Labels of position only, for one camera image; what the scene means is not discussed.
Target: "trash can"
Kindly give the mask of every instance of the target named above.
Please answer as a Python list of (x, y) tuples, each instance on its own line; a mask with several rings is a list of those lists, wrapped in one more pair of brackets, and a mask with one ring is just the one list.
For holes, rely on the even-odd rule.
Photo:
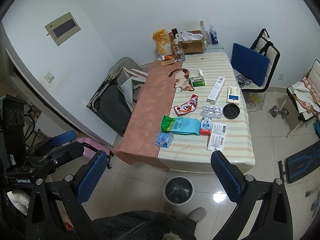
[(173, 205), (187, 203), (193, 197), (194, 192), (192, 181), (184, 176), (170, 178), (163, 188), (164, 198)]

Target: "dumbbell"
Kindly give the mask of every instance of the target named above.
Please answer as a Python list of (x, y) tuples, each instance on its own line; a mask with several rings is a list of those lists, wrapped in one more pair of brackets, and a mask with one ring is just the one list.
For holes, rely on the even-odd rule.
[(273, 118), (276, 118), (276, 116), (278, 114), (281, 115), (281, 118), (284, 119), (288, 114), (289, 114), (289, 111), (286, 107), (283, 107), (280, 111), (278, 110), (278, 106), (273, 106), (269, 111), (268, 111), (269, 114), (271, 114), (271, 116)]

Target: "white wall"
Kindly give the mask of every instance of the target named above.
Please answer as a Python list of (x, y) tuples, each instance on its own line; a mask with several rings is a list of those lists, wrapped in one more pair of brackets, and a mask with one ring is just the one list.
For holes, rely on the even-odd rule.
[[(153, 32), (214, 24), (231, 57), (233, 43), (250, 46), (262, 28), (281, 53), (271, 86), (300, 80), (320, 58), (320, 27), (303, 0), (77, 0), (115, 59), (139, 65), (156, 58)], [(284, 80), (278, 80), (280, 73)]]
[[(71, 12), (81, 31), (57, 46), (44, 28)], [(28, 71), (85, 132), (113, 143), (116, 132), (86, 104), (116, 62), (85, 12), (75, 0), (15, 0), (3, 26), (15, 52)], [(55, 78), (43, 78), (50, 71)]]

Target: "pill blister pack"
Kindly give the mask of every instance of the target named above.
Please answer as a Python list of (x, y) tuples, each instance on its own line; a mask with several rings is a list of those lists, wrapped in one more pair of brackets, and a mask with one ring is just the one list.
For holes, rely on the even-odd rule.
[(202, 106), (200, 115), (220, 119), (222, 115), (222, 107)]

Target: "cat figurine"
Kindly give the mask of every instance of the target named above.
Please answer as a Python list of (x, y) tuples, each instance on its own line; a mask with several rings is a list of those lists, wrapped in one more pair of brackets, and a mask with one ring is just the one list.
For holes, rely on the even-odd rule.
[(178, 68), (173, 70), (170, 74), (169, 77), (172, 77), (173, 73), (175, 73), (174, 78), (177, 80), (177, 82), (175, 83), (175, 88), (181, 87), (181, 91), (194, 91), (195, 89), (192, 87), (190, 80), (189, 80), (189, 76), (190, 76), (190, 72), (189, 70), (185, 69), (185, 68)]

